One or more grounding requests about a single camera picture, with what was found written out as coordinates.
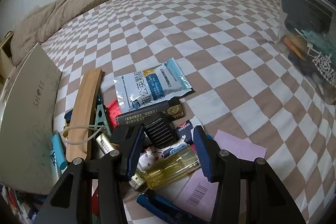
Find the grey shoe box lid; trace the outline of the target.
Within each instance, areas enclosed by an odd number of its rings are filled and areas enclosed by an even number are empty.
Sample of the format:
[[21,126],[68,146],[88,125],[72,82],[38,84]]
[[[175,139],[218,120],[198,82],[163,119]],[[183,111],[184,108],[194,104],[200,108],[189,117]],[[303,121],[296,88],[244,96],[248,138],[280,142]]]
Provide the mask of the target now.
[[55,182],[50,152],[61,71],[37,44],[1,92],[1,183],[49,194]]

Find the wooden hanger piece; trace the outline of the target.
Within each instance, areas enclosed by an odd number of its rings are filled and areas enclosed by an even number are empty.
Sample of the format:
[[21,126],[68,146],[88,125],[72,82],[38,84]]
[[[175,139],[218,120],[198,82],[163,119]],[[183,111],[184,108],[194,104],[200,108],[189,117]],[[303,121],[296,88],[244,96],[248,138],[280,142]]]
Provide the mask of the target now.
[[71,129],[67,136],[66,158],[68,162],[77,157],[86,160],[91,154],[91,144],[87,139],[93,131],[88,129],[88,126],[94,124],[93,116],[101,79],[102,70],[96,68],[85,73],[80,83],[70,121]]

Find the black ribbed device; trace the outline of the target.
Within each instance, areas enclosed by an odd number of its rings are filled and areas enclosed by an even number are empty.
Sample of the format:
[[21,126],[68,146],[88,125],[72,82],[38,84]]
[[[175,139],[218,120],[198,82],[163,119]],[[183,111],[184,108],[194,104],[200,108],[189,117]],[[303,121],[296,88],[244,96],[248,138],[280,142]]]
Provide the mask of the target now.
[[145,133],[151,144],[158,149],[168,147],[178,141],[178,135],[171,125],[171,120],[159,112],[143,120]]

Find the blue white medicine sachet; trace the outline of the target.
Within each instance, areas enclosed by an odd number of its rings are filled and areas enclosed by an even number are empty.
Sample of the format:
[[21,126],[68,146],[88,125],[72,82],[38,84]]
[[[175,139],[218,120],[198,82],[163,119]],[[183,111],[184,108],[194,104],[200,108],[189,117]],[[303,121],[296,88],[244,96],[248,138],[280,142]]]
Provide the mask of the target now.
[[193,90],[175,59],[113,79],[122,114],[157,102],[183,97]]

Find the dark box with gold label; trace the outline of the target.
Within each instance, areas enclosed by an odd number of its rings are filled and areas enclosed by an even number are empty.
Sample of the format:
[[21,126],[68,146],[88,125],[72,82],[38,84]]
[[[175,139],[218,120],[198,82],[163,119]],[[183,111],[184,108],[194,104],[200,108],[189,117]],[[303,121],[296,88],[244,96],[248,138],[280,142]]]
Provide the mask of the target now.
[[184,116],[182,104],[177,97],[120,114],[116,117],[118,125],[141,124],[145,118],[162,113],[172,121]]

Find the pearl tiara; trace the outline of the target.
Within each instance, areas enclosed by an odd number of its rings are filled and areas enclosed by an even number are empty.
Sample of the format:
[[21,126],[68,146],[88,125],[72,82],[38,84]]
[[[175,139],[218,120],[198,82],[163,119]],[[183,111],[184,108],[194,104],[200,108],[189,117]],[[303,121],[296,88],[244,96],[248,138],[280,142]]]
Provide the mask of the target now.
[[335,86],[335,69],[332,67],[333,63],[331,62],[331,56],[332,54],[324,55],[320,52],[312,58],[312,63],[321,76],[327,80],[329,84]]

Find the wooden bedside shelf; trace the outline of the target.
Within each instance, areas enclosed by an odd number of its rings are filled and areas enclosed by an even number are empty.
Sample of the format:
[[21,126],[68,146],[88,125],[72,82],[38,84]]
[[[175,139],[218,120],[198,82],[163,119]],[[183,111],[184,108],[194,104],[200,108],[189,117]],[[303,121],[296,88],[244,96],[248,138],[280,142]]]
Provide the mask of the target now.
[[1,41],[1,77],[4,81],[9,79],[16,69],[10,49],[13,36],[14,32],[9,31]]

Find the clear plastic storage bin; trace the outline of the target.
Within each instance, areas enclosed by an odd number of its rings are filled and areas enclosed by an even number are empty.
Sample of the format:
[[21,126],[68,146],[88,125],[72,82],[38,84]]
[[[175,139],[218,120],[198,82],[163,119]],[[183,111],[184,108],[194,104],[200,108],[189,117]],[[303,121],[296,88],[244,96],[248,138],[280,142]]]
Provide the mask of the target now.
[[277,45],[329,105],[335,104],[335,86],[312,63],[320,52],[332,54],[335,69],[335,0],[280,0]]

